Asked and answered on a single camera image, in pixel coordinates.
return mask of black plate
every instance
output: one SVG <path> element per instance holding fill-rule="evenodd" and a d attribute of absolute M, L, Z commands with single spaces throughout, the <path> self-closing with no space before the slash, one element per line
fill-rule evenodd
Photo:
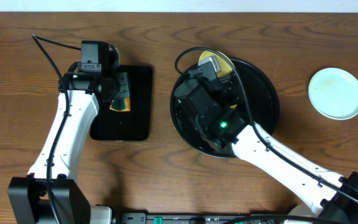
<path fill-rule="evenodd" d="M 231 59 L 231 61 L 241 76 L 255 122 L 259 123 L 269 134 L 273 134 L 280 114 L 280 105 L 278 103 L 277 92 L 272 82 L 267 78 L 265 73 L 255 65 L 244 60 Z M 189 145 L 202 153 L 220 158 L 235 157 L 231 154 L 218 154 L 207 142 L 203 141 L 188 119 L 187 114 L 181 109 L 177 100 L 175 100 L 173 92 L 187 79 L 189 79 L 188 75 L 179 77 L 173 87 L 170 102 L 172 121 L 180 136 Z M 238 105 L 237 107 L 245 111 L 244 105 Z"/>
<path fill-rule="evenodd" d="M 89 135 L 95 140 L 145 141 L 150 131 L 153 70 L 135 65 L 120 65 L 117 70 L 128 73 L 131 111 L 113 111 L 110 103 L 100 103 Z"/>

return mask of round plate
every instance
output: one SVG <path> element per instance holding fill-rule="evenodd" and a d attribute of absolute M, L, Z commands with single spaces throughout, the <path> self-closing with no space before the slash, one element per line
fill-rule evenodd
<path fill-rule="evenodd" d="M 317 72 L 309 83 L 309 99 L 327 118 L 344 120 L 358 114 L 358 81 L 339 68 Z"/>
<path fill-rule="evenodd" d="M 274 86 L 269 78 L 255 65 L 243 60 L 231 59 L 231 61 L 241 76 L 255 122 L 260 124 L 269 134 L 273 134 L 280 114 L 280 105 Z M 173 93 L 187 79 L 189 79 L 189 75 L 180 76 L 171 94 L 171 117 L 176 130 L 189 145 L 202 153 L 220 158 L 235 157 L 232 154 L 216 152 L 206 141 L 202 140 L 187 114 L 182 110 L 178 101 L 175 100 Z M 238 105 L 237 107 L 245 111 L 244 105 Z"/>

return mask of brown tabletop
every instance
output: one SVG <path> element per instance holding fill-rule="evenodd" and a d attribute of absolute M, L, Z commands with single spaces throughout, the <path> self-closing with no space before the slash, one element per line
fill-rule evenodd
<path fill-rule="evenodd" d="M 263 70 L 280 99 L 274 137 L 321 166 L 358 172 L 358 115 L 335 121 L 308 99 L 311 76 L 339 67 L 358 79 L 358 14 L 0 13 L 0 223 L 14 223 L 7 196 L 38 157 L 57 109 L 57 76 L 31 38 L 114 44 L 121 63 L 154 67 L 146 142 L 85 142 L 78 185 L 90 204 L 159 213 L 288 212 L 301 203 L 260 169 L 191 148 L 173 127 L 170 94 L 178 54 L 207 46 Z M 44 44 L 61 71 L 80 52 Z M 182 61 L 184 69 L 197 55 Z"/>

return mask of round black plate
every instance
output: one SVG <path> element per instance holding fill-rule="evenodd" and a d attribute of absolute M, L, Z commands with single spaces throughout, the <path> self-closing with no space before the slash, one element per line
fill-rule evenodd
<path fill-rule="evenodd" d="M 244 60 L 231 59 L 231 61 L 234 66 L 236 66 L 241 76 L 255 122 L 260 124 L 269 134 L 273 134 L 280 114 L 280 105 L 278 103 L 277 92 L 272 82 L 267 78 L 265 73 L 255 65 Z M 188 70 L 195 68 L 196 66 L 197 64 L 194 64 Z M 173 92 L 187 79 L 189 79 L 188 75 L 179 77 L 173 87 L 170 102 L 172 121 L 180 136 L 189 145 L 202 153 L 220 158 L 234 157 L 231 154 L 216 153 L 207 142 L 203 141 L 188 119 L 187 114 L 182 110 L 177 100 L 175 100 Z M 245 111 L 244 105 L 238 105 L 237 107 L 239 107 L 240 110 Z"/>

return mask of cable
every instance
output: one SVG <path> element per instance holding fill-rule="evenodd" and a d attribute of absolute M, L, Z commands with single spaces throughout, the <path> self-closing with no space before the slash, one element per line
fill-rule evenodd
<path fill-rule="evenodd" d="M 184 56 L 185 54 L 187 54 L 188 52 L 194 51 L 194 50 L 207 50 L 209 52 L 212 52 L 216 55 L 218 55 L 219 57 L 221 57 L 233 70 L 234 74 L 236 75 L 238 82 L 239 82 L 239 86 L 241 88 L 241 93 L 242 93 L 242 97 L 244 98 L 244 104 L 246 106 L 246 110 L 248 113 L 248 117 L 249 117 L 249 122 L 250 125 L 252 126 L 252 129 L 254 130 L 256 136 L 259 138 L 260 142 L 266 146 L 267 149 L 269 149 L 270 151 L 272 151 L 276 156 L 278 156 L 279 158 L 281 158 L 283 161 L 287 162 L 288 164 L 290 164 L 291 166 L 293 166 L 294 168 L 298 169 L 299 171 L 301 171 L 302 173 L 306 174 L 307 176 L 311 177 L 312 179 L 318 181 L 320 184 L 323 184 L 325 186 L 327 186 L 330 189 L 335 190 L 337 193 L 347 197 L 348 199 L 352 200 L 353 202 L 355 202 L 356 204 L 358 204 L 358 199 L 350 196 L 349 194 L 343 192 L 341 189 L 339 189 L 338 187 L 336 187 L 335 185 L 331 184 L 330 182 L 328 182 L 327 180 L 324 180 L 322 177 L 318 177 L 317 175 L 314 175 L 313 173 L 311 173 L 310 171 L 306 170 L 305 168 L 299 166 L 298 164 L 294 163 L 293 161 L 289 160 L 287 157 L 283 156 L 282 154 L 280 154 L 278 151 L 276 151 L 276 149 L 274 149 L 270 143 L 266 142 L 265 139 L 260 135 L 259 131 L 256 128 L 255 122 L 252 118 L 252 113 L 250 110 L 250 106 L 248 103 L 248 98 L 246 95 L 246 90 L 244 89 L 244 86 L 242 84 L 242 80 L 241 77 L 239 75 L 239 72 L 237 71 L 237 69 L 235 68 L 235 66 L 231 63 L 231 61 L 226 58 L 221 52 L 218 52 L 216 50 L 210 49 L 208 47 L 192 47 L 190 49 L 185 50 L 184 52 L 182 52 L 177 59 L 175 60 L 175 70 L 181 74 L 181 75 L 186 75 L 185 73 L 181 72 L 178 68 L 178 62 L 179 60 L 182 58 L 182 56 Z"/>
<path fill-rule="evenodd" d="M 73 46 L 70 46 L 70 45 L 66 45 L 66 44 L 61 44 L 61 43 L 58 43 L 58 42 L 55 42 L 55 41 L 52 41 L 52 40 L 48 40 L 48 39 L 46 39 L 46 38 L 44 38 L 44 37 L 40 37 L 40 36 L 38 36 L 38 35 L 35 35 L 35 34 L 32 34 L 31 35 L 32 36 L 32 38 L 36 38 L 36 39 L 38 39 L 38 40 L 43 40 L 43 41 L 45 41 L 45 42 L 48 42 L 48 43 L 51 43 L 51 44 L 55 44 L 55 45 L 57 45 L 57 46 L 61 46 L 61 47 L 67 47 L 67 48 L 69 48 L 69 49 L 74 49 L 74 50 L 81 50 L 81 48 L 80 47 L 73 47 Z"/>
<path fill-rule="evenodd" d="M 311 222 L 315 224 L 343 224 L 343 223 L 325 220 L 321 218 L 301 217 L 301 216 L 294 216 L 294 215 L 253 215 L 249 217 L 236 218 L 227 221 L 223 224 L 236 224 L 239 222 L 254 221 L 254 220 L 291 220 L 291 221 Z"/>
<path fill-rule="evenodd" d="M 76 49 L 76 50 L 81 50 L 81 49 L 79 49 L 78 47 L 72 47 L 72 46 L 68 46 L 68 45 L 65 45 L 65 44 L 60 44 L 60 43 L 57 43 L 57 42 L 54 42 L 54 41 L 51 41 L 51 40 L 47 40 L 47 39 L 45 39 L 43 37 L 39 37 L 39 36 L 37 36 L 35 34 L 32 34 L 31 36 L 34 39 L 35 43 L 40 48 L 40 50 L 42 51 L 42 53 L 44 53 L 44 55 L 46 56 L 46 58 L 50 62 L 51 66 L 55 70 L 57 76 L 59 77 L 59 80 L 62 83 L 63 92 L 65 94 L 65 99 L 66 99 L 66 110 L 65 110 L 65 112 L 63 114 L 63 119 L 62 119 L 62 122 L 60 123 L 59 129 L 58 129 L 58 131 L 56 133 L 56 136 L 55 136 L 55 139 L 53 140 L 52 148 L 50 149 L 49 157 L 48 157 L 48 160 L 47 160 L 47 192 L 48 192 L 48 196 L 49 196 L 50 208 L 52 209 L 52 213 L 53 213 L 53 215 L 54 215 L 54 217 L 56 219 L 57 224 L 61 224 L 60 217 L 59 217 L 59 214 L 57 212 L 57 208 L 56 208 L 56 204 L 55 204 L 55 197 L 53 196 L 53 193 L 52 193 L 50 180 L 51 180 L 53 157 L 54 157 L 54 154 L 55 154 L 56 145 L 57 145 L 57 142 L 59 140 L 60 134 L 62 133 L 63 127 L 64 127 L 64 125 L 66 123 L 67 117 L 68 117 L 69 112 L 70 112 L 70 101 L 68 99 L 68 92 L 67 92 L 66 86 L 63 84 L 63 77 L 60 74 L 59 69 L 57 68 L 57 66 L 55 65 L 53 60 L 50 58 L 49 54 L 45 51 L 45 49 L 42 47 L 41 43 L 38 40 L 39 39 L 44 40 L 44 41 L 49 42 L 51 44 L 56 44 L 56 45 L 59 45 L 59 46 L 62 46 L 62 47 L 68 47 L 70 49 Z"/>

